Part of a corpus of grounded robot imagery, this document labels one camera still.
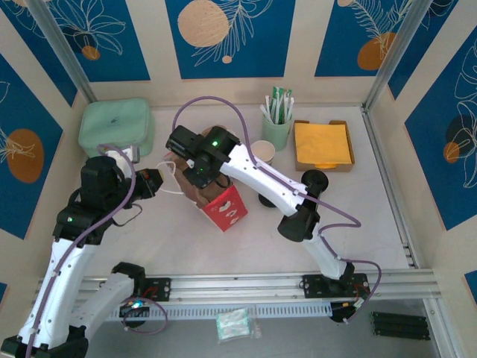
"orange circle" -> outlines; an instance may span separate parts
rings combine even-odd
[[[45,153],[37,134],[29,129],[17,129],[8,136],[8,168],[12,175],[26,184],[32,184],[40,177]]]
[[[232,62],[231,56],[223,56],[222,57],[222,62],[225,63],[225,64],[231,63]]]
[[[449,163],[455,163],[459,159],[459,145],[454,142],[449,142],[444,147],[444,159]]]
[[[225,12],[210,0],[189,2],[180,12],[177,25],[183,39],[195,47],[217,45],[230,29]]]
[[[396,37],[394,32],[387,32],[365,43],[359,50],[358,66],[367,71],[379,69],[394,41],[394,37]]]
[[[90,45],[86,45],[81,49],[81,53],[84,57],[88,60],[96,61],[99,60],[100,53],[96,47],[92,47]]]
[[[350,6],[354,0],[337,0],[338,6],[346,7]]]

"lid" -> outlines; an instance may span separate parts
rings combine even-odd
[[[83,114],[79,142],[87,148],[102,143],[126,146],[142,142],[149,116],[149,103],[143,98],[91,103]]]

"white cord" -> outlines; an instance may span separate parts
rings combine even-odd
[[[176,179],[176,177],[175,177],[176,168],[177,168],[176,163],[173,162],[173,161],[171,161],[171,160],[165,160],[165,161],[163,161],[163,162],[157,164],[157,165],[156,165],[156,168],[159,168],[159,166],[160,166],[161,164],[172,164],[172,173],[171,173],[171,174],[172,174],[172,177],[173,177],[174,181],[176,182],[177,186],[180,188],[180,185],[179,185],[179,183],[177,182],[177,179]],[[167,190],[167,189],[163,189],[163,188],[159,188],[159,190],[161,190],[161,191],[163,191],[163,192],[168,192],[169,194],[178,194],[178,195],[183,195],[183,194],[184,194],[183,192],[173,192],[172,190]]]

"clear plastic bag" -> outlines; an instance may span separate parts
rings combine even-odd
[[[255,307],[244,307],[217,314],[218,342],[228,342],[239,338],[260,338],[262,331],[256,321]]]

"cardboard box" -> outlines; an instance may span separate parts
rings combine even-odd
[[[309,121],[300,121],[299,119],[296,119],[293,124],[292,135],[293,135],[294,153],[295,153],[295,170],[297,172],[304,172],[310,169],[318,169],[315,167],[314,164],[301,163],[298,161],[297,143],[295,142],[295,125],[297,123],[309,123]],[[346,123],[346,121],[338,121],[338,120],[329,121],[329,123],[331,125],[344,125],[344,127],[346,128],[346,138],[348,140],[348,148],[350,149],[351,164],[338,164],[336,168],[319,169],[319,170],[321,170],[322,172],[350,172],[355,164],[355,155],[353,153],[353,147],[351,146],[351,137],[350,137],[350,131],[348,130],[348,124]]]

